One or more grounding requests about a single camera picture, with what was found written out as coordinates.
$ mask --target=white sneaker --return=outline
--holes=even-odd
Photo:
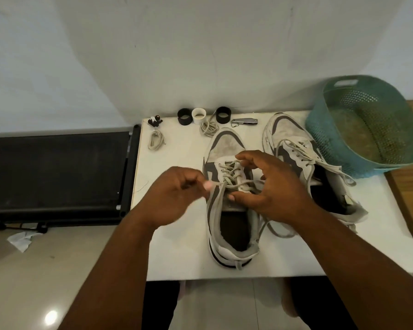
[[[346,189],[353,186],[352,177],[341,171],[341,167],[328,164],[312,136],[286,113],[276,113],[263,131],[263,150],[289,164],[292,170],[307,187],[313,200],[324,210],[330,212],[342,223],[355,231],[355,223],[366,219],[367,211]],[[288,226],[286,234],[273,229],[270,231],[280,237],[292,237],[296,233]]]
[[[237,190],[257,191],[252,171],[235,158],[242,150],[239,135],[224,127],[211,139],[204,157],[205,178],[216,183],[206,203],[209,249],[220,265],[239,270],[259,253],[258,214],[227,197]]]

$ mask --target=fingernail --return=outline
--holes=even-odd
[[[204,189],[205,190],[207,190],[207,191],[209,191],[209,190],[211,190],[213,188],[213,182],[211,182],[211,181],[206,181],[206,182],[204,182]]]

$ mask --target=shoe insole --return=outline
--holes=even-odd
[[[347,214],[346,207],[338,201],[335,192],[327,180],[326,171],[322,166],[315,165],[313,178],[321,181],[321,185],[313,185],[310,187],[310,194],[314,202],[328,212]]]
[[[246,212],[222,212],[220,233],[226,242],[237,251],[248,249],[250,240],[249,222]]]

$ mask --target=white backdrop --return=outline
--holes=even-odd
[[[0,0],[0,133],[305,109],[358,73],[413,99],[413,0]]]

